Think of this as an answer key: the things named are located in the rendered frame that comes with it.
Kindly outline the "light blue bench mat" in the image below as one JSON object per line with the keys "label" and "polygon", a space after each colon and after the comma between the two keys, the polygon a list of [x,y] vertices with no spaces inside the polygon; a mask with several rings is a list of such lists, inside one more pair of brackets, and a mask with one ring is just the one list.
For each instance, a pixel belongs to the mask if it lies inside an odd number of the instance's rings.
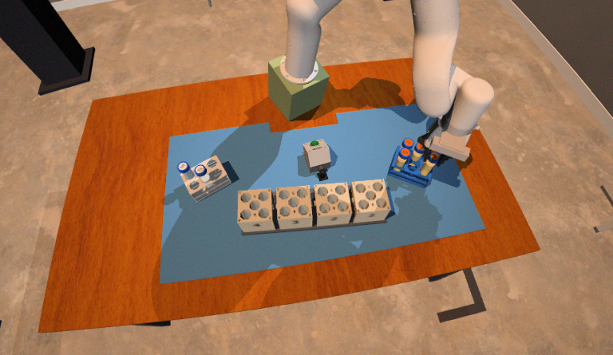
{"label": "light blue bench mat", "polygon": [[[436,120],[416,104],[335,113],[338,123],[271,133],[270,122],[170,136],[164,194],[160,284],[270,270],[403,247],[484,230],[454,158],[433,167],[426,186],[387,175],[405,138]],[[327,176],[310,173],[303,144],[323,139]],[[217,155],[231,183],[196,202],[178,169]],[[241,235],[238,191],[383,179],[385,223]]]}

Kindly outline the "blue tube rack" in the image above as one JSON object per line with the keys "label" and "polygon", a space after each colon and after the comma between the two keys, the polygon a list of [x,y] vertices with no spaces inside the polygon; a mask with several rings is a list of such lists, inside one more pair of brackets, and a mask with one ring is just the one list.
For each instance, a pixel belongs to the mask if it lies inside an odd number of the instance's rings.
{"label": "blue tube rack", "polygon": [[[399,150],[400,150],[400,147],[397,148],[396,153],[394,153],[394,157],[392,159],[392,162],[391,162],[391,165],[390,165],[390,169],[389,169],[387,175],[395,177],[397,179],[401,179],[401,180],[403,180],[405,182],[417,185],[418,187],[423,187],[424,188],[426,186],[426,184],[430,181],[433,169],[430,171],[430,173],[427,176],[424,176],[424,175],[422,175],[420,173],[420,170],[421,170],[420,168],[423,166],[423,162],[422,162],[422,160],[424,159],[423,155],[419,159],[419,161],[414,161],[414,160],[412,160],[409,157],[409,159],[405,162],[405,165],[403,167],[397,166],[395,162],[396,162]],[[412,165],[409,165],[409,164],[415,164],[416,167],[414,167]],[[393,168],[397,168],[397,169],[400,169],[402,171],[398,172],[398,171],[393,170]]]}

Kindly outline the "conical tube with pink liquid and blue cap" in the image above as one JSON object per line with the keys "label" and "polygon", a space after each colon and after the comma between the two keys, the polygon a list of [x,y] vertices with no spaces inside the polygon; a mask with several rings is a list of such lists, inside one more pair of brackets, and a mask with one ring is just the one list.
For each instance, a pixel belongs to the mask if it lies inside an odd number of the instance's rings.
{"label": "conical tube with pink liquid and blue cap", "polygon": [[410,138],[405,138],[402,142],[401,148],[408,148],[409,150],[413,147],[414,142]]}

